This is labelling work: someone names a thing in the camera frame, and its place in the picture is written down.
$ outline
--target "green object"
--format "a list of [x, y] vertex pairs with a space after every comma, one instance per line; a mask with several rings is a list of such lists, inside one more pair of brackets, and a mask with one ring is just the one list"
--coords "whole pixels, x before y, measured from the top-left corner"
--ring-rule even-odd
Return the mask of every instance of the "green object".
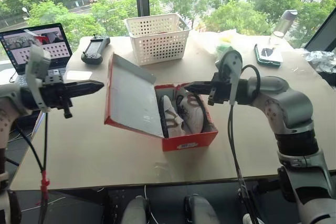
[[260, 65], [265, 65], [265, 66], [275, 67], [275, 68], [278, 68], [281, 65], [281, 62], [279, 62], [279, 61], [261, 59], [260, 55], [259, 55], [257, 44], [255, 44], [255, 46], [254, 46], [254, 53], [256, 55], [257, 62]]

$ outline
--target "red shoe box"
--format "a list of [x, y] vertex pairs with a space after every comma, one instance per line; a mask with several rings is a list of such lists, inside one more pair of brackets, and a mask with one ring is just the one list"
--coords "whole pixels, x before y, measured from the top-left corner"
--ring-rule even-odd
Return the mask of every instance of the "red shoe box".
[[155, 76], [118, 55], [109, 62], [108, 78], [105, 124], [155, 136], [162, 140], [163, 151], [209, 146], [216, 137], [218, 130], [200, 97], [207, 117], [203, 132], [164, 138], [157, 99], [162, 94], [172, 98], [183, 84], [154, 86]]

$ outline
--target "laptop screen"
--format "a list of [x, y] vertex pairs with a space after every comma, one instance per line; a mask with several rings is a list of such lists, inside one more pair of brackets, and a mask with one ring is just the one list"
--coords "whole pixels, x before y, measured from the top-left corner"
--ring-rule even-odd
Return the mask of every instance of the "laptop screen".
[[72, 55], [61, 24], [1, 32], [0, 41], [18, 74], [25, 73], [31, 44], [50, 52], [49, 69], [65, 67]]

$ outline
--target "game controller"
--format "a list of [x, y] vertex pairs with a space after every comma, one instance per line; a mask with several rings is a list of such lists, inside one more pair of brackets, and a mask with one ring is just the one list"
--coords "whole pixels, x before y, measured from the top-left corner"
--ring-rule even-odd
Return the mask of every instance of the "game controller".
[[88, 48], [82, 53], [81, 58], [86, 64], [98, 65], [103, 62], [102, 53], [111, 41], [109, 36], [96, 36], [95, 34], [93, 36]]

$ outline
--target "white paper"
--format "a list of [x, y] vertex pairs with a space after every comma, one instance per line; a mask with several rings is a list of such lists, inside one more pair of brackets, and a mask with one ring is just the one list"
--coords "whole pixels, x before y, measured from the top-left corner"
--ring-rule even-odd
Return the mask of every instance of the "white paper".
[[92, 75], [91, 71], [70, 70], [70, 71], [67, 72], [66, 79], [67, 80], [83, 81], [83, 80], [89, 80], [91, 75]]

